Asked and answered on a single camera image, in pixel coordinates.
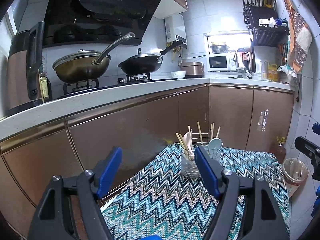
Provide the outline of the blue gloved right hand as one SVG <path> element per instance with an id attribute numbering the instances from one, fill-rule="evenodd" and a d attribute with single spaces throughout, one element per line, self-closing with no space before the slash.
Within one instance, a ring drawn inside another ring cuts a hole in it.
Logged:
<path id="1" fill-rule="evenodd" d="M 319 135 L 319 124 L 314 123 L 312 126 L 313 133 Z M 314 180 L 319 181 L 319 147 L 315 147 L 315 153 L 314 153 L 314 159 L 311 161 L 311 164 L 313 165 L 313 174 L 312 177 Z M 316 190 L 316 196 L 317 199 L 315 200 L 315 203 L 313 205 L 313 211 L 311 213 L 311 216 L 314 217 L 317 211 L 319 211 L 319 187 L 317 187 Z"/>

